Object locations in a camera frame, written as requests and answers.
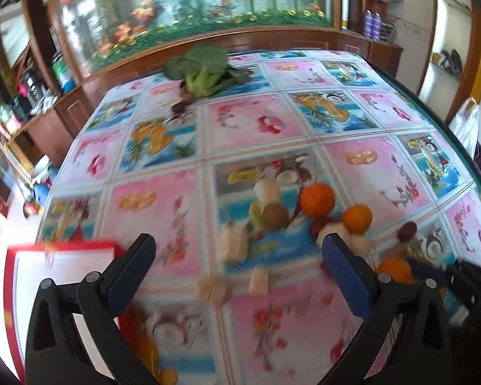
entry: patterned tablecloth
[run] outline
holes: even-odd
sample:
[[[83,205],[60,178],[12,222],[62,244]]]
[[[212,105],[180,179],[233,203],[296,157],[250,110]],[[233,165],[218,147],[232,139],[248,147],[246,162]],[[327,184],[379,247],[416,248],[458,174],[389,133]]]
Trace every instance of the patterned tablecloth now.
[[[162,74],[111,89],[61,168],[38,239],[52,237],[66,209],[64,238],[127,248],[140,233],[155,237],[156,260],[133,302],[139,336],[149,338],[139,351],[150,357],[146,343],[156,342],[158,367],[176,369],[179,384],[316,384],[360,319],[319,268],[309,220],[277,233],[261,227],[257,180],[278,181],[290,214],[307,181],[334,188],[337,217],[367,204],[372,265],[409,220],[417,256],[481,265],[481,191],[435,123],[357,55],[293,50],[230,62],[249,68],[251,81],[180,117],[170,110],[180,83]],[[251,229],[249,258],[236,266],[216,259],[228,221]],[[257,264],[270,266],[266,297],[247,294]],[[209,272],[234,288],[220,310],[194,298]],[[458,309],[449,294],[445,305]]]

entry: white plastic bag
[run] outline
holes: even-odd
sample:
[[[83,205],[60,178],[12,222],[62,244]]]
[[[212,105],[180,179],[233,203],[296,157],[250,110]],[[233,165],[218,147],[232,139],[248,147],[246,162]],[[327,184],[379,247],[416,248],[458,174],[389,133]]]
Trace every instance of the white plastic bag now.
[[[452,119],[449,129],[458,138],[471,158],[474,157],[476,152],[478,127],[479,105],[473,97],[470,97]]]

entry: beige vegetable piece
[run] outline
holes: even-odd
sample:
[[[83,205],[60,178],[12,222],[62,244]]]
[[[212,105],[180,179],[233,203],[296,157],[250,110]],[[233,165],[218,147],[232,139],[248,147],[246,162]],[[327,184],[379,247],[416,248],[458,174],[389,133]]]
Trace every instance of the beige vegetable piece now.
[[[176,385],[178,382],[178,374],[175,369],[162,368],[158,373],[160,385]]]
[[[269,269],[264,266],[255,266],[249,281],[250,294],[267,295],[269,291]]]
[[[228,223],[219,234],[217,257],[223,263],[242,263],[248,258],[248,234],[244,226]]]
[[[324,238],[332,233],[337,233],[347,247],[351,248],[351,235],[342,223],[328,223],[326,226],[324,226],[324,229],[322,229],[317,236],[316,245],[318,247],[322,247]]]
[[[363,256],[370,251],[370,242],[363,235],[351,235],[350,249],[357,256]]]
[[[203,277],[196,284],[196,297],[216,307],[226,304],[231,295],[228,280],[220,274]]]
[[[279,204],[281,202],[280,185],[276,181],[260,180],[255,184],[253,190],[262,209],[268,204]]]

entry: white floor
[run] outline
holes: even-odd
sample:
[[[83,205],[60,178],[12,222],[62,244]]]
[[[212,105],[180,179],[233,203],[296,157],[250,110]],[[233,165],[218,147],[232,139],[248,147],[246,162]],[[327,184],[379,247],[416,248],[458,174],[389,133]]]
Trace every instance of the white floor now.
[[[7,342],[4,321],[4,267],[7,247],[12,244],[33,243],[36,240],[37,229],[41,215],[25,219],[23,216],[23,197],[19,188],[15,188],[9,199],[9,215],[3,227],[0,227],[0,357],[14,373],[13,361]]]

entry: orange fruit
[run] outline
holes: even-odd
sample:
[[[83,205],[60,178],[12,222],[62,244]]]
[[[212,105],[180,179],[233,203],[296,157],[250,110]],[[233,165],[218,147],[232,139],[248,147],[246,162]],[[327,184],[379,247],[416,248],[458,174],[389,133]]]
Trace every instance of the orange fruit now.
[[[362,235],[372,223],[372,212],[365,204],[355,204],[346,210],[342,223],[350,234]]]
[[[335,193],[329,185],[314,182],[301,190],[299,202],[308,217],[316,218],[333,210]]]
[[[388,257],[381,262],[377,267],[376,272],[378,274],[385,272],[386,274],[390,275],[395,282],[413,282],[413,275],[411,274],[411,268],[408,262],[395,256]]]

